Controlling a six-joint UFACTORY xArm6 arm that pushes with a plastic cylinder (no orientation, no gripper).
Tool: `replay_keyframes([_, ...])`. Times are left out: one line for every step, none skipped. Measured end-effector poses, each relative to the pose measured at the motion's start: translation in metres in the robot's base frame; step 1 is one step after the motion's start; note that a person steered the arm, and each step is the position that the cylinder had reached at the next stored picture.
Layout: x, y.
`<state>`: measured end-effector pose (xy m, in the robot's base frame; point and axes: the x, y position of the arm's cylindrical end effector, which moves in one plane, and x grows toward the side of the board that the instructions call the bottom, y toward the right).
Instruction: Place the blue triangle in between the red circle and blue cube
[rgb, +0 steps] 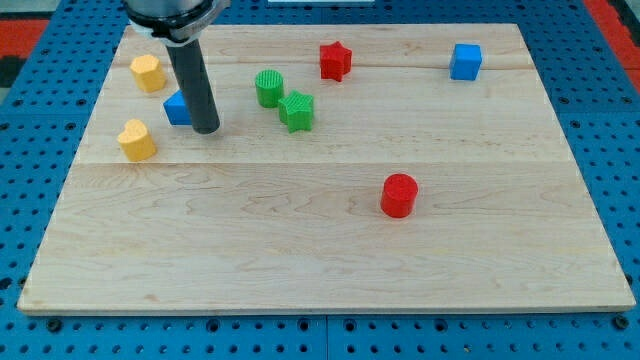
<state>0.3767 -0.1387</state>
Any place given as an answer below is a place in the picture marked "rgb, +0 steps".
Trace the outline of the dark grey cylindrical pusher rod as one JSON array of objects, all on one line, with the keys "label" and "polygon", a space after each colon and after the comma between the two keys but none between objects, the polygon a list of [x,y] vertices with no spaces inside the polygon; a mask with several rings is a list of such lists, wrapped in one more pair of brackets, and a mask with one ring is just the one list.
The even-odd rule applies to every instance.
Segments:
[{"label": "dark grey cylindrical pusher rod", "polygon": [[167,52],[193,130],[199,134],[216,132],[220,118],[199,41],[168,47]]}]

